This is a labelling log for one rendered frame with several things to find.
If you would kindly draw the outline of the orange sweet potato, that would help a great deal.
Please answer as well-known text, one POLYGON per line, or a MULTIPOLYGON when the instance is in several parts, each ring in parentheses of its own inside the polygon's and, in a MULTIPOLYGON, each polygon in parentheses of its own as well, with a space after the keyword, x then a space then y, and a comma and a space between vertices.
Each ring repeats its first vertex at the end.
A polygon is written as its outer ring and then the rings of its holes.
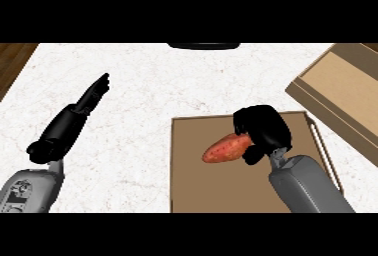
POLYGON ((222 163, 238 160, 251 145, 253 141, 247 134, 237 135, 232 133, 206 150, 203 161, 206 163, 222 163))

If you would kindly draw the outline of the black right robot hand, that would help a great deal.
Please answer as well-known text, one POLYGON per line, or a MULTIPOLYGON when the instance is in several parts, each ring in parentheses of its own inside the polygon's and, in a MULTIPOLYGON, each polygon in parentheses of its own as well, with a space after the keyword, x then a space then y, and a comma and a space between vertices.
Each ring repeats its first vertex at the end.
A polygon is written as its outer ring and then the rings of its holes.
POLYGON ((247 134, 253 141, 243 155, 249 165, 257 164, 262 158, 271 156, 277 150, 291 150, 290 128, 271 105, 241 108, 234 113, 234 129, 238 135, 247 134))

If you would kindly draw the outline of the black rounded appliance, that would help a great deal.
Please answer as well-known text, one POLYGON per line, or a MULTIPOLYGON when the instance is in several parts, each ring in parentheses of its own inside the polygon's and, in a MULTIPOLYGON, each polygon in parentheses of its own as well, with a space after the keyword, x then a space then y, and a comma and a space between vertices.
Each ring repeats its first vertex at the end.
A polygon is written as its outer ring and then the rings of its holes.
POLYGON ((231 50, 240 47, 241 43, 169 43, 169 46, 188 50, 231 50))

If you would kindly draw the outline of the tan cardboard box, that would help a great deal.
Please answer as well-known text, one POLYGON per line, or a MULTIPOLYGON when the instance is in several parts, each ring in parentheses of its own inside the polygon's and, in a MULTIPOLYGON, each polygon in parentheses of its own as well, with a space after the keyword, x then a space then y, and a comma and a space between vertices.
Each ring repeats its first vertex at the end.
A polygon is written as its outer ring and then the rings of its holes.
POLYGON ((378 167, 378 43, 336 43, 285 92, 378 167))

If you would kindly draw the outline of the brown flat tray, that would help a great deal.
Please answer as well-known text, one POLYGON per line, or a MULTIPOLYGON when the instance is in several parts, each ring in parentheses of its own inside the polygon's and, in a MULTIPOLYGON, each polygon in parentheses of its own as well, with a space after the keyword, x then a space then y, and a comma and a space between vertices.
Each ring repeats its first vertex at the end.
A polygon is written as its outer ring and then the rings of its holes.
MULTIPOLYGON (((285 112, 282 119, 293 133, 287 158, 306 155, 315 159, 343 194, 337 173, 325 166, 315 137, 315 122, 303 112, 285 112)), ((213 143, 234 132, 229 116, 178 118, 172 127, 173 212, 291 212, 269 181, 269 159, 250 166, 238 159, 206 163, 203 154, 213 143)))

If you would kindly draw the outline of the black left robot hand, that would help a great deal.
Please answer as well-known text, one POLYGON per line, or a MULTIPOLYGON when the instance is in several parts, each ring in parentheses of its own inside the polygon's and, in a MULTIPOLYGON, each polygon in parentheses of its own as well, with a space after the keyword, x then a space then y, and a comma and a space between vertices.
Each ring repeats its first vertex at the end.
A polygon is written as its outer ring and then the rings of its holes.
POLYGON ((76 104, 68 104, 48 125, 40 139, 27 148, 30 160, 37 164, 61 160, 76 143, 88 117, 110 90, 110 74, 105 73, 88 88, 76 104))

